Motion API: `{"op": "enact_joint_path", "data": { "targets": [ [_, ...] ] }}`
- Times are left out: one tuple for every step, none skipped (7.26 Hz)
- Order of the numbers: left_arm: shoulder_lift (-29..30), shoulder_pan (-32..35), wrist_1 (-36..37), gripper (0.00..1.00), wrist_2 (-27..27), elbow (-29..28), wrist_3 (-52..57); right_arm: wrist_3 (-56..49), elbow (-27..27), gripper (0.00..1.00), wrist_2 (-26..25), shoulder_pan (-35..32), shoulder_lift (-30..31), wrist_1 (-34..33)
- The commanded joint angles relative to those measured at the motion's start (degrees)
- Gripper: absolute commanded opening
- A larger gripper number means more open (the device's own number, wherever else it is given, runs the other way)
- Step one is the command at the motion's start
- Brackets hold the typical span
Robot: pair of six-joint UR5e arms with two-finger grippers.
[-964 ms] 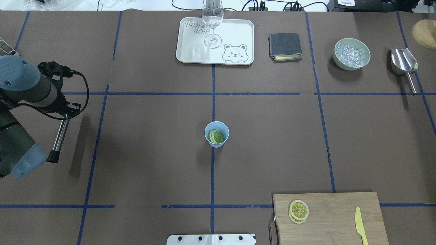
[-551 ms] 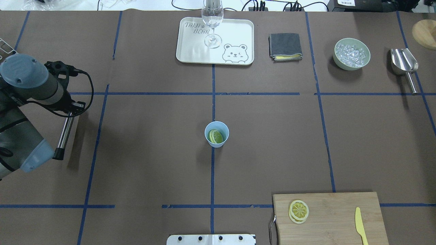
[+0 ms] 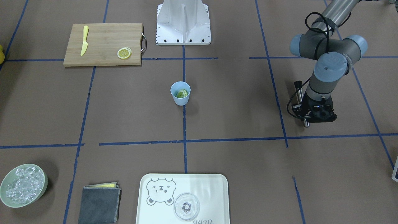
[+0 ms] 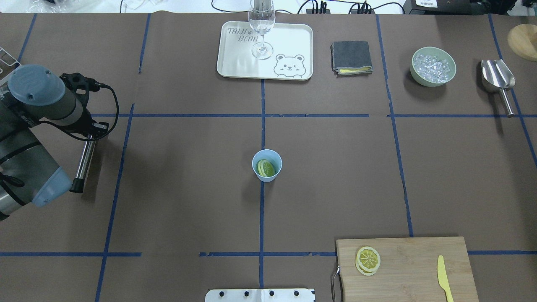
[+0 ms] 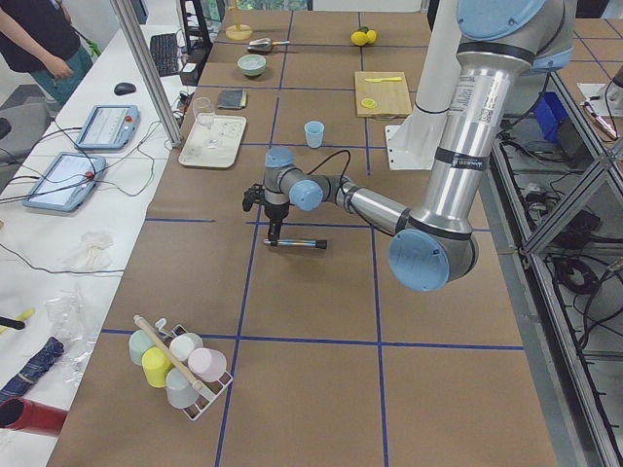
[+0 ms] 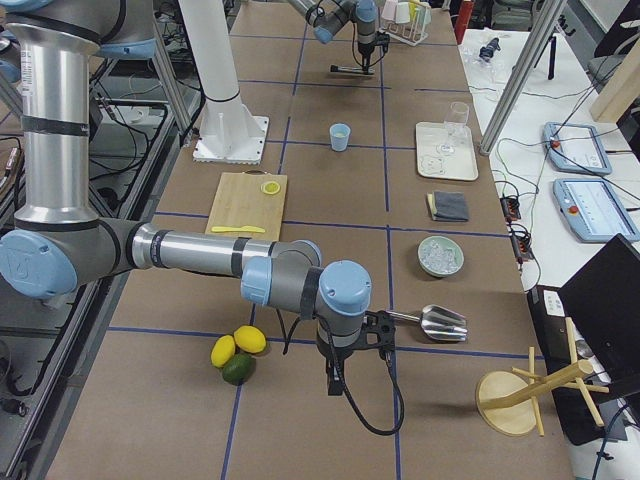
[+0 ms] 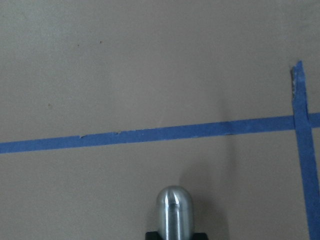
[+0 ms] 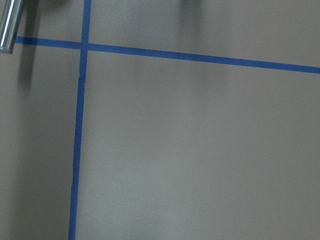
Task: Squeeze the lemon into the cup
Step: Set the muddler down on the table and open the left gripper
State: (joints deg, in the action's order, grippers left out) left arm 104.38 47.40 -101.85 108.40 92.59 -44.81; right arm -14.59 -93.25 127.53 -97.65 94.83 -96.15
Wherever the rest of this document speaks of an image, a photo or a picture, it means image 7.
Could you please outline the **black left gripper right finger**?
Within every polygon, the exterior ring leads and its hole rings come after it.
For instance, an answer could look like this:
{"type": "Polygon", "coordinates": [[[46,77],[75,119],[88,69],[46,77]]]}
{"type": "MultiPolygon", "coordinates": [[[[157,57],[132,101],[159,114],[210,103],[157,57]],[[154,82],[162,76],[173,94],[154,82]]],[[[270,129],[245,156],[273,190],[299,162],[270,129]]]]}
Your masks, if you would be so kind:
{"type": "Polygon", "coordinates": [[[208,240],[208,235],[204,232],[195,232],[191,240],[208,240]]]}

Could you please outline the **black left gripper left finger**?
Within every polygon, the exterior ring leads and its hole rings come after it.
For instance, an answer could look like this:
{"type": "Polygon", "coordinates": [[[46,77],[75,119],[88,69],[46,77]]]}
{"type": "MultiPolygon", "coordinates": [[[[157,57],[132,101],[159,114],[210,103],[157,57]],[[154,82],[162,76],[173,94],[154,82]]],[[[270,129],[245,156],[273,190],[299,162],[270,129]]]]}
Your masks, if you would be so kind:
{"type": "Polygon", "coordinates": [[[160,235],[157,231],[149,231],[145,233],[145,240],[160,240],[160,235]]]}

